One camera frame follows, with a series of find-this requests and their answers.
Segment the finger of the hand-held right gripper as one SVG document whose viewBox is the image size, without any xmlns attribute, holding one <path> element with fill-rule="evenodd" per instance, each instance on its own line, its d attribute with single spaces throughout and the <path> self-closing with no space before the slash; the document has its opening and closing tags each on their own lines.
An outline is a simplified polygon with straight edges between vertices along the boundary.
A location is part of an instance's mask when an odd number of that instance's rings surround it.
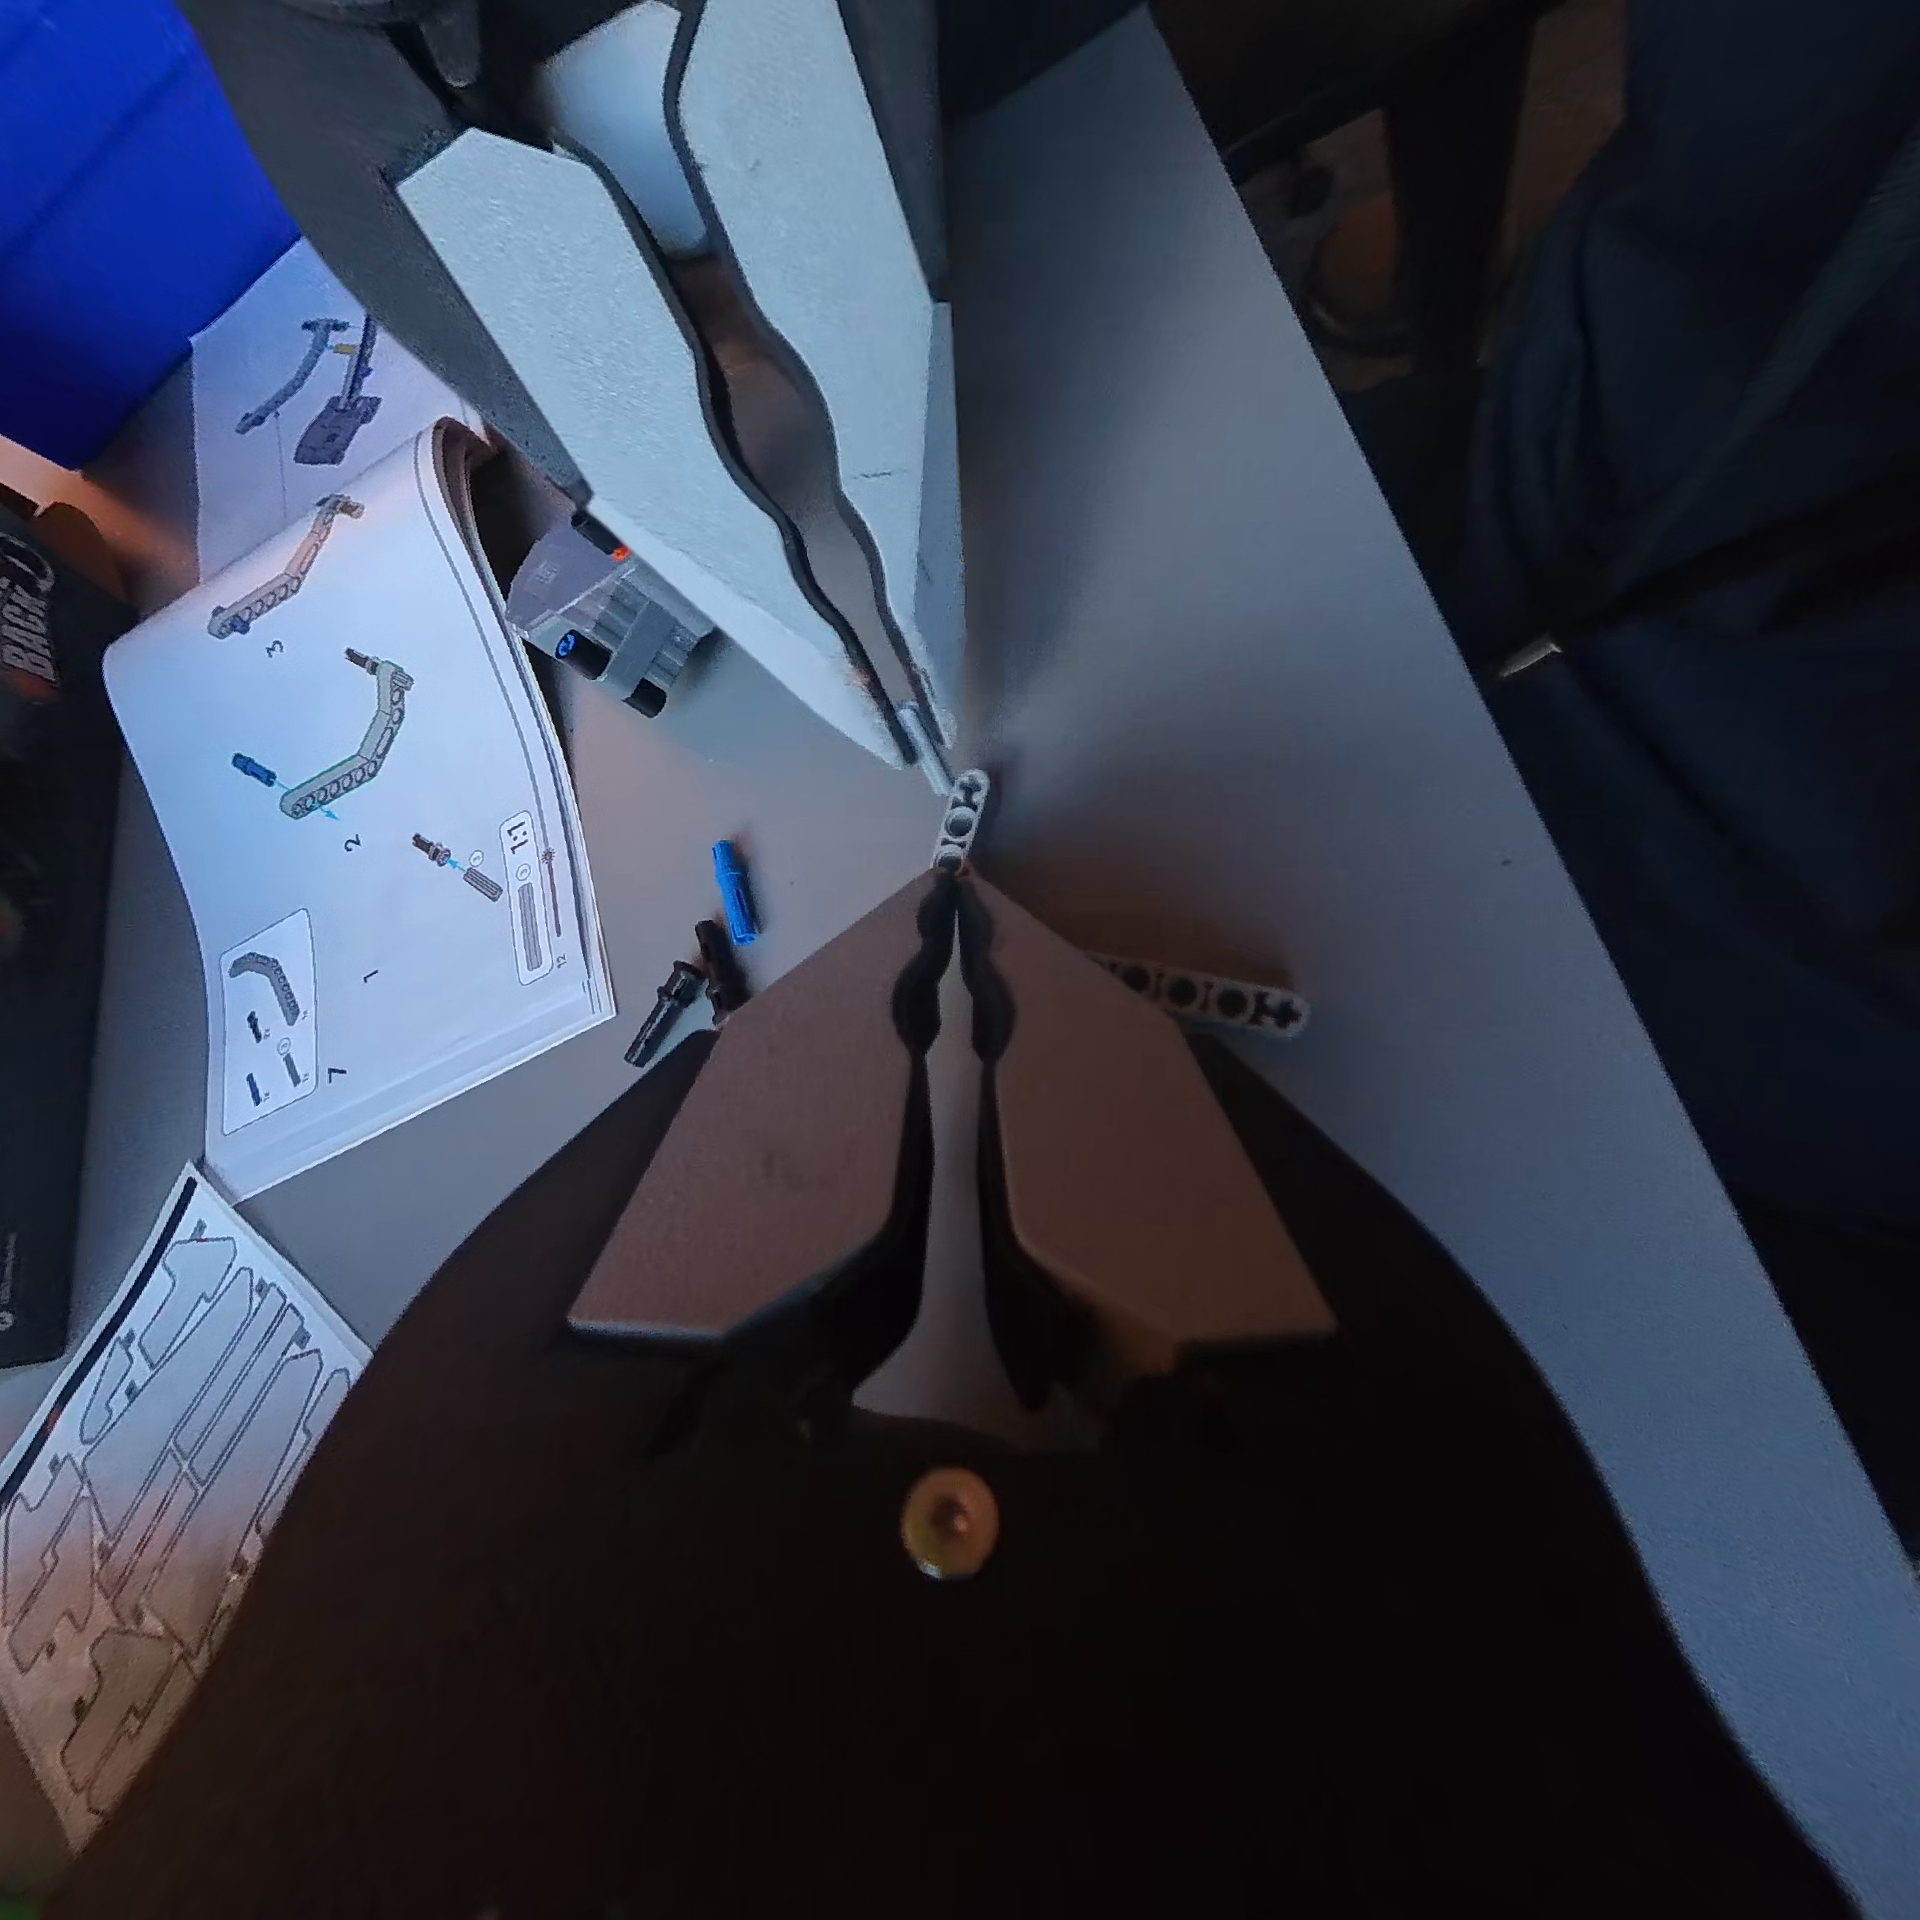
<svg viewBox="0 0 1920 1920">
<path fill-rule="evenodd" d="M 829 440 L 837 506 L 928 742 L 955 742 L 965 528 L 947 299 L 939 11 L 685 5 L 679 153 Z"/>
<path fill-rule="evenodd" d="M 881 674 L 730 450 L 711 355 L 651 235 L 587 159 L 469 127 L 400 200 L 587 487 L 587 509 L 808 707 L 912 766 Z"/>
</svg>

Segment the black lego set box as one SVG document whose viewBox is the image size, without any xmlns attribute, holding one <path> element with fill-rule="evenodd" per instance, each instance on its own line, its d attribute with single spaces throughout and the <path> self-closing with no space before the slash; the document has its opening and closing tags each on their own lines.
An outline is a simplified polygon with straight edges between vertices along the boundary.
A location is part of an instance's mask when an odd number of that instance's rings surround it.
<svg viewBox="0 0 1920 1920">
<path fill-rule="evenodd" d="M 124 737 L 106 654 L 132 614 L 2 509 L 2 1362 L 65 1347 Z"/>
</svg>

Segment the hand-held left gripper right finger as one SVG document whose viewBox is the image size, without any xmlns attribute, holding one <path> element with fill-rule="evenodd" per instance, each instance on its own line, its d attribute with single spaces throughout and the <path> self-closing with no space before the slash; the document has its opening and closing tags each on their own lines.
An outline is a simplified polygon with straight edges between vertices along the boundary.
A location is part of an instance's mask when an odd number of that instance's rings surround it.
<svg viewBox="0 0 1920 1920">
<path fill-rule="evenodd" d="M 1108 1401 L 1337 1330 L 1183 1027 L 1002 889 L 955 882 L 993 1342 L 1023 1401 Z"/>
</svg>

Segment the grey bent lego liftarm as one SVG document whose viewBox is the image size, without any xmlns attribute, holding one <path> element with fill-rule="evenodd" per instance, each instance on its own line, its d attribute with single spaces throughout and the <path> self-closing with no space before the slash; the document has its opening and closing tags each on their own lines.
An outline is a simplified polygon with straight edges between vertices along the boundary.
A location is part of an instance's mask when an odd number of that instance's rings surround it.
<svg viewBox="0 0 1920 1920">
<path fill-rule="evenodd" d="M 993 777 L 978 768 L 952 779 L 939 835 L 928 862 L 932 870 L 957 879 L 973 877 L 971 851 L 991 798 Z M 1083 957 L 1115 976 L 1133 995 L 1186 1025 L 1293 1039 L 1312 1017 L 1311 1001 L 1292 987 L 1092 947 L 1083 947 Z"/>
</svg>

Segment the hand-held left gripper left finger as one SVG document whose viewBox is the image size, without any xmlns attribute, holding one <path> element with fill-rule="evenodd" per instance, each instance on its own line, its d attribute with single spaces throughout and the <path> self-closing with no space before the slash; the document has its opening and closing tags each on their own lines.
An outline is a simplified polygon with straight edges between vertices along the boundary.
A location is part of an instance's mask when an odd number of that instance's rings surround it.
<svg viewBox="0 0 1920 1920">
<path fill-rule="evenodd" d="M 850 1395 L 922 1306 L 928 1051 L 957 885 L 927 870 L 731 1015 L 568 1311 L 573 1331 Z"/>
</svg>

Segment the lego sticker sheet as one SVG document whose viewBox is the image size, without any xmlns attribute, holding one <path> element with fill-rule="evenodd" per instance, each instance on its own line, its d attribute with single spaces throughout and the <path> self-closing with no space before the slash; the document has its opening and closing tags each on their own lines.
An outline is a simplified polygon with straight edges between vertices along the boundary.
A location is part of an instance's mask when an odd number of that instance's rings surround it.
<svg viewBox="0 0 1920 1920">
<path fill-rule="evenodd" d="M 154 1760 L 369 1344 L 197 1166 L 4 1458 L 4 1730 L 79 1853 Z"/>
</svg>

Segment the lego instruction booklet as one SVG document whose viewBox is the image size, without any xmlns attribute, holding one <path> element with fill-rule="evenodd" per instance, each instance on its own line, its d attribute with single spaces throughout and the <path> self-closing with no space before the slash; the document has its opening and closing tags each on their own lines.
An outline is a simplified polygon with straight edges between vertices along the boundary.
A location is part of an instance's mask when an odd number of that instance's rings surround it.
<svg viewBox="0 0 1920 1920">
<path fill-rule="evenodd" d="M 103 682 L 200 943 L 202 1162 L 255 1198 L 610 1019 L 493 445 L 309 245 L 191 342 L 200 582 Z"/>
</svg>

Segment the grey lego pull-back motor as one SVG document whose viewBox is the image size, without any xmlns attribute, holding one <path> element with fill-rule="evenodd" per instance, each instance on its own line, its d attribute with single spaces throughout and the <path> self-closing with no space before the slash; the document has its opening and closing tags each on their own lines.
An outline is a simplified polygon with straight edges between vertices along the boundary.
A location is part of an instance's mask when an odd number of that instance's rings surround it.
<svg viewBox="0 0 1920 1920">
<path fill-rule="evenodd" d="M 713 621 L 596 520 L 535 538 L 507 589 L 515 635 L 643 718 L 659 718 Z"/>
</svg>

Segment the person's dark blue trousers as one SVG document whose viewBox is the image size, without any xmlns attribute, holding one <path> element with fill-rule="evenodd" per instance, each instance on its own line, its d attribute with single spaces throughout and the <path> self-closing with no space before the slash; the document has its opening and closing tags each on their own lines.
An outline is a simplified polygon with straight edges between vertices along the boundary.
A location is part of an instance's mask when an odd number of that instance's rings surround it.
<svg viewBox="0 0 1920 1920">
<path fill-rule="evenodd" d="M 1722 1179 L 1916 1229 L 1916 1 L 1631 5 L 1479 405 L 1504 737 Z"/>
</svg>

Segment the blue plastic box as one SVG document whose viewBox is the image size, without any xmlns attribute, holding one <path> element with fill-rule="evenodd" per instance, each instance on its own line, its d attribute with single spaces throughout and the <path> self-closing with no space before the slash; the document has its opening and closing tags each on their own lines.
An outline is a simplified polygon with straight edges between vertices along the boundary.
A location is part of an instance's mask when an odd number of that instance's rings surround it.
<svg viewBox="0 0 1920 1920">
<path fill-rule="evenodd" d="M 295 240 L 176 5 L 2 5 L 7 440 L 83 467 Z"/>
</svg>

